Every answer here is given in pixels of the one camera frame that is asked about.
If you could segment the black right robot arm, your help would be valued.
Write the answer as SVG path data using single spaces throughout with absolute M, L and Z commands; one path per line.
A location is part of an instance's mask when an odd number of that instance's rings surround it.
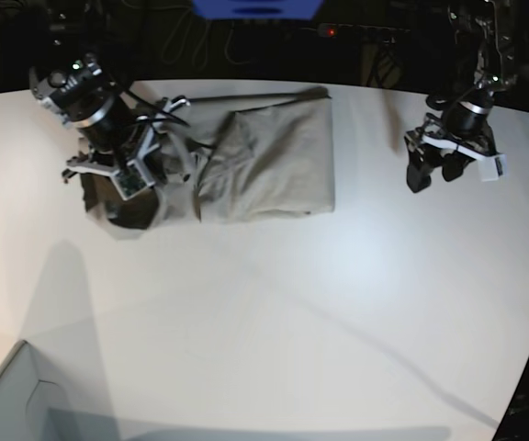
M 133 149 L 136 113 L 123 99 L 131 86 L 129 48 L 110 30 L 102 1 L 43 1 L 39 52 L 28 70 L 36 101 L 102 154 Z

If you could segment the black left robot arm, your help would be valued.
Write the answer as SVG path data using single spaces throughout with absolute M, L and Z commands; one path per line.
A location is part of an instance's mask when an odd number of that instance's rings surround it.
M 404 135 L 408 153 L 406 182 L 417 194 L 442 171 L 451 182 L 475 163 L 483 182 L 508 174 L 506 155 L 499 153 L 488 118 L 495 96 L 515 86 L 514 1 L 453 1 L 447 8 L 460 51 L 456 60 L 459 90 L 427 96 L 432 110 L 422 125 Z

